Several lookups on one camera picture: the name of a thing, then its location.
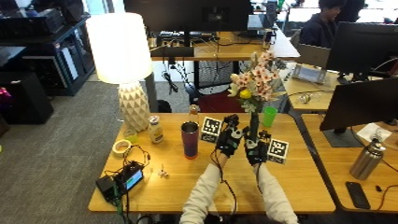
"green cup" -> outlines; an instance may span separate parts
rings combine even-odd
[[[277,8],[278,8],[278,9],[282,9],[282,7],[284,7],[284,3],[285,3],[285,0],[278,0],[278,1],[277,1]]]
[[[273,126],[276,113],[277,113],[277,109],[273,106],[266,106],[264,108],[262,125],[265,127],[270,128]]]

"yellow flower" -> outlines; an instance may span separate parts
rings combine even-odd
[[[240,98],[242,98],[242,99],[250,99],[250,97],[252,97],[252,93],[250,93],[250,91],[249,91],[248,89],[245,89],[245,90],[242,90],[242,91],[238,93],[238,96],[240,96]]]

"white lamp shade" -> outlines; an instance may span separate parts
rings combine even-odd
[[[152,60],[141,15],[108,13],[85,24],[99,79],[124,84],[148,77]]]

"phone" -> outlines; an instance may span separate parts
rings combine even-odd
[[[348,187],[348,190],[349,190],[353,205],[357,208],[370,209],[370,202],[369,202],[369,199],[365,195],[361,184],[357,183],[357,182],[348,181],[346,182],[346,187]]]

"white sleeve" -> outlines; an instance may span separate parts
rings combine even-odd
[[[262,192],[268,217],[285,224],[297,224],[297,215],[286,198],[285,191],[266,168],[265,163],[260,165],[258,169],[257,181]]]
[[[182,207],[180,223],[201,224],[208,216],[208,209],[213,201],[220,183],[220,169],[212,163],[198,178],[189,199]]]

